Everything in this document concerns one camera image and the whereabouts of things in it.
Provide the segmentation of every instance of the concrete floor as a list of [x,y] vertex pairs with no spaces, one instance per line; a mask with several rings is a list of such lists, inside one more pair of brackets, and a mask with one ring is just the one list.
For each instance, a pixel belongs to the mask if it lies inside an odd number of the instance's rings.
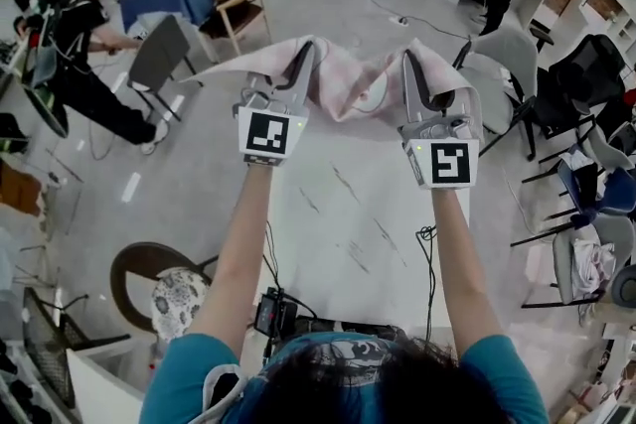
[[[274,41],[314,34],[368,58],[419,38],[451,62],[464,44],[463,39],[437,32],[420,21],[411,20],[408,27],[400,27],[389,20],[390,13],[371,0],[265,1]],[[439,0],[376,1],[463,37],[479,31],[469,20],[478,10],[470,1],[462,1],[457,8]],[[108,9],[113,23],[120,24],[116,4],[110,2]],[[192,41],[191,57],[201,70],[206,58],[194,37]],[[266,44],[264,32],[256,31],[245,44],[247,49]],[[220,48],[220,54],[222,58],[232,55],[229,44]],[[92,63],[106,64],[100,77],[111,85],[127,70],[132,57],[126,53],[106,59],[98,55]],[[179,71],[177,77],[188,75],[185,69]],[[183,122],[173,119],[169,137],[150,157],[115,139],[101,161],[91,156],[84,117],[70,111],[71,135],[61,140],[41,124],[17,86],[0,101],[0,110],[16,113],[23,130],[34,136],[28,161],[68,179],[54,203],[56,229],[48,250],[59,267],[66,300],[82,293],[90,295],[73,310],[90,336],[130,331],[111,300],[108,279],[114,256],[126,245],[143,240],[161,242],[195,261],[218,253],[245,172],[231,115],[241,84],[242,78],[235,75],[215,76],[204,89],[194,82],[168,83],[164,92],[168,102],[184,96],[180,107]],[[128,104],[142,106],[125,86],[117,94]],[[94,152],[102,156],[111,135],[99,126],[92,126],[90,133]],[[569,140],[563,136],[551,142],[539,139],[537,159],[568,145]],[[541,217],[567,208],[558,201],[556,182],[544,180],[521,188],[522,179],[540,171],[537,163],[526,161],[525,147],[520,132],[514,130],[480,160],[478,184],[472,190],[470,227],[501,322],[539,384],[546,405],[554,408],[569,385],[585,372],[587,356],[600,332],[597,325],[581,328],[575,308],[520,309],[538,280],[550,282],[553,277],[552,250],[548,244],[538,243],[511,251],[513,239],[529,235],[511,189],[519,196],[533,230],[539,228]],[[45,149],[54,151],[83,184]],[[141,179],[130,202],[124,203],[122,194],[134,173]],[[0,221],[21,245],[37,243],[39,234],[32,221],[6,208],[0,209]],[[147,295],[147,286],[133,284],[139,300]],[[450,335],[435,331],[435,337],[448,341]]]

